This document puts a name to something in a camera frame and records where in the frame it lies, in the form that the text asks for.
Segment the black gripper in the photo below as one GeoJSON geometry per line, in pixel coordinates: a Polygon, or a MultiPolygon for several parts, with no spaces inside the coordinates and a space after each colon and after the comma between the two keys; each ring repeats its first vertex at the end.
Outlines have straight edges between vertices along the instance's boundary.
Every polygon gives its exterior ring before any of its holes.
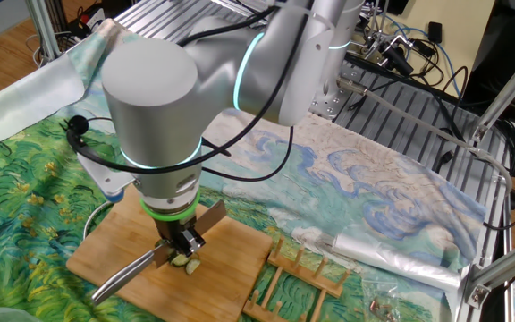
{"type": "Polygon", "coordinates": [[[176,250],[189,258],[205,245],[203,237],[193,228],[197,222],[195,215],[180,220],[155,220],[156,228],[160,234],[158,245],[173,245],[176,250]]]}

